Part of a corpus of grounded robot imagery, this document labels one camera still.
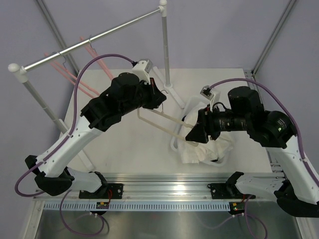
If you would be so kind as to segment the cream white long garment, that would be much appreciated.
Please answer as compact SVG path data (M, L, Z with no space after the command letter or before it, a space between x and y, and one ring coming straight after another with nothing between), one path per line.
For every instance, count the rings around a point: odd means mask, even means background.
M234 144L233 135L229 132L222 132L217 140L210 140L206 144L199 143L197 147L177 140L177 151L184 164L204 163L222 167L228 161Z

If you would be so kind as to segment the cream hanger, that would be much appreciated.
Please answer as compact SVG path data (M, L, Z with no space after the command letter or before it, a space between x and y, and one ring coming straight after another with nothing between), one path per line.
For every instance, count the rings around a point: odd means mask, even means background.
M137 117L141 121L149 124L150 126L161 130L169 134L172 138L185 142L188 145L197 147L198 143L194 141L187 141L185 136L181 136L175 129L179 126L184 126L185 128L192 129L193 124L186 123L181 119L177 119L170 116L164 112L163 104L160 105L160 111L157 109L138 109Z

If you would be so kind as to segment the pink hanger with skirt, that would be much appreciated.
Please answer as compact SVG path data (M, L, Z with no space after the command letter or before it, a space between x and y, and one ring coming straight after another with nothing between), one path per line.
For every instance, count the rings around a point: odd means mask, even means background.
M60 64L57 61L51 62L50 65L57 72L59 72L65 79L67 79L72 85L75 86L77 77L73 75L66 67L64 67L62 64ZM95 89L91 88L85 83L79 83L78 90L82 91L84 94L86 94L90 98L95 98L99 96L99 93Z

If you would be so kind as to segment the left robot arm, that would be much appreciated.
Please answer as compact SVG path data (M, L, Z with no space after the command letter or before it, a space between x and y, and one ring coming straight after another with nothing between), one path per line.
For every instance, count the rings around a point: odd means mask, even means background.
M157 88L153 78L147 83L133 73L121 73L100 96L93 98L81 110L77 123L49 150L26 160L34 169L39 189L51 196L68 190L92 193L103 198L108 192L108 182L100 172L81 172L68 167L68 163L92 140L119 123L122 117L136 109L157 109L166 96Z

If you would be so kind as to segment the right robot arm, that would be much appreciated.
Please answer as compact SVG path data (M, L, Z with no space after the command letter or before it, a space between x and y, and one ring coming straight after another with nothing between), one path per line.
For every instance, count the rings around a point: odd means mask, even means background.
M246 86L228 92L230 108L220 111L206 106L197 114L197 122L186 135L186 141L208 143L222 132L245 131L266 148L282 167L285 179L258 178L234 172L220 187L221 197L240 199L257 196L274 201L293 217L319 216L318 175L298 148L298 131L289 116L280 111L267 111L257 91Z

